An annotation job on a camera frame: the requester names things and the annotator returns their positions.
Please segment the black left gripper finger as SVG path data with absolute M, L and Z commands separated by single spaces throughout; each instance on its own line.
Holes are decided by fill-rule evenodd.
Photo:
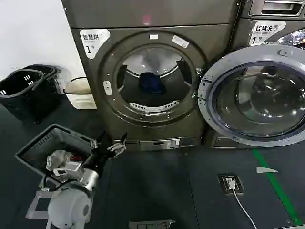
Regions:
M 104 150 L 107 146 L 107 133 L 103 131 L 96 139 L 90 141 L 92 150 Z
M 116 159 L 126 150 L 126 138 L 127 133 L 125 133 L 118 142 L 107 148 L 107 150 L 110 152 L 110 158 Z

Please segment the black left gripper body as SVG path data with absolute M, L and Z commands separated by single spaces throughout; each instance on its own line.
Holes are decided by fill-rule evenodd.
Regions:
M 91 151 L 91 154 L 82 164 L 82 166 L 86 169 L 95 171 L 99 177 L 101 177 L 105 164 L 110 158 L 112 158 L 112 152 L 104 145 L 97 145 L 97 147 Z

